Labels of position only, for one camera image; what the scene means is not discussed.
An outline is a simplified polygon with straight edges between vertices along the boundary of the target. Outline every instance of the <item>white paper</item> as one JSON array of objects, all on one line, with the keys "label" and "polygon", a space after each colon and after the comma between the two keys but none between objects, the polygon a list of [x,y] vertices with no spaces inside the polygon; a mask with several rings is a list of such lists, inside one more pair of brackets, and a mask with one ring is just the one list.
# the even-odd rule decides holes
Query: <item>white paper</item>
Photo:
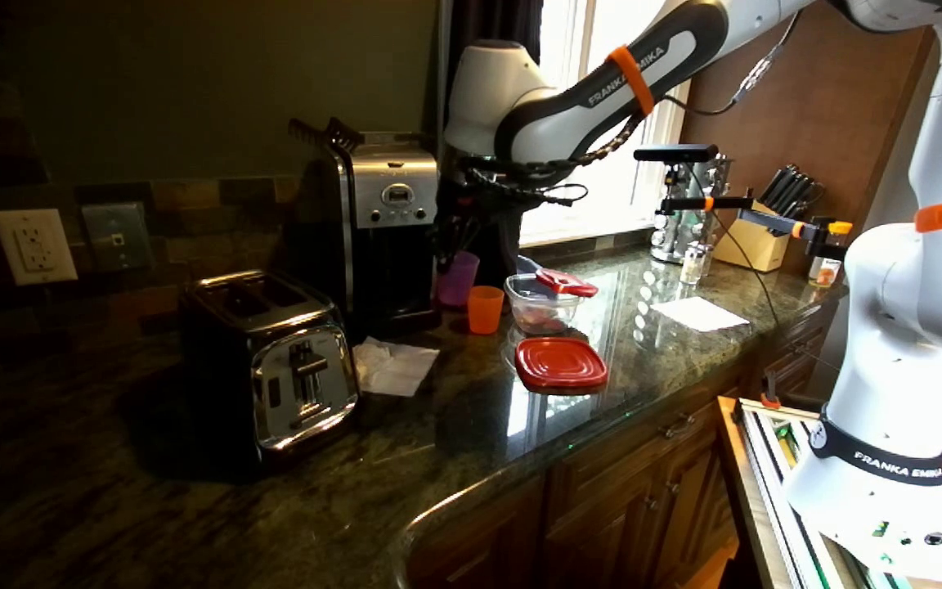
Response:
[{"label": "white paper", "polygon": [[422,378],[433,373],[440,350],[410,346],[368,336],[353,346],[353,364],[365,393],[380,397],[415,397]]},{"label": "white paper", "polygon": [[658,303],[662,313],[667,313],[672,322],[691,327],[691,330],[726,330],[736,325],[751,325],[740,313],[729,313],[726,308],[704,300],[704,298],[676,298],[676,300],[664,300]]}]

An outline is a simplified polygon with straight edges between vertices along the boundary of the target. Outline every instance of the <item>coffee maker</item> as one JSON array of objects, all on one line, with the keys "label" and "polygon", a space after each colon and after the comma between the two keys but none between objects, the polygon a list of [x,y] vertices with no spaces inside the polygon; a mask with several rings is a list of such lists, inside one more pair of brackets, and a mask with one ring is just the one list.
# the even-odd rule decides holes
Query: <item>coffee maker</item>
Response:
[{"label": "coffee maker", "polygon": [[434,327],[433,149],[415,135],[365,135],[337,117],[292,132],[314,158],[273,264],[333,298],[353,345]]}]

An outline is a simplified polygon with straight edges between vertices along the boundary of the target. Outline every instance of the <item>light switch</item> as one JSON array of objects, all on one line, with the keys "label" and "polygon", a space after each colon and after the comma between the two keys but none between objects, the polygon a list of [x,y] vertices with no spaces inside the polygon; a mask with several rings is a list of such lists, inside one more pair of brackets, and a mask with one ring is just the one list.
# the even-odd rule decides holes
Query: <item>light switch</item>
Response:
[{"label": "light switch", "polygon": [[87,233],[100,270],[137,270],[154,264],[143,204],[82,206]]}]

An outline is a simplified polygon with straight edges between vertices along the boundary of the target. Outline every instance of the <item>dark countertop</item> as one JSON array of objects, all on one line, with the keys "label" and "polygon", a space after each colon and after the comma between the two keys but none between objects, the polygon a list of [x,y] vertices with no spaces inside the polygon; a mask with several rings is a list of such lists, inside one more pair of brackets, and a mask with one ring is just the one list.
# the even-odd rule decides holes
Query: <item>dark countertop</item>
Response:
[{"label": "dark countertop", "polygon": [[699,296],[751,325],[693,334],[647,308],[672,267],[640,253],[565,270],[601,287],[577,327],[613,370],[604,393],[527,393],[506,364],[513,327],[467,336],[446,313],[415,336],[442,350],[415,400],[365,397],[340,440],[249,483],[195,447],[178,336],[3,373],[0,586],[397,586],[419,513],[457,510],[467,489],[504,489],[732,370],[815,308],[797,279],[715,264]]}]

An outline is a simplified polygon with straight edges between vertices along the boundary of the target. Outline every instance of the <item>red lid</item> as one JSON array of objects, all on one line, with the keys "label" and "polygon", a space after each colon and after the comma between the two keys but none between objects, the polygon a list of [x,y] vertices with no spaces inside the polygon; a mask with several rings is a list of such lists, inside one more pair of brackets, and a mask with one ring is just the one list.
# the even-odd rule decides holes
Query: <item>red lid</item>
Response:
[{"label": "red lid", "polygon": [[596,393],[608,383],[601,358],[578,336],[527,336],[513,350],[513,366],[536,393]]}]

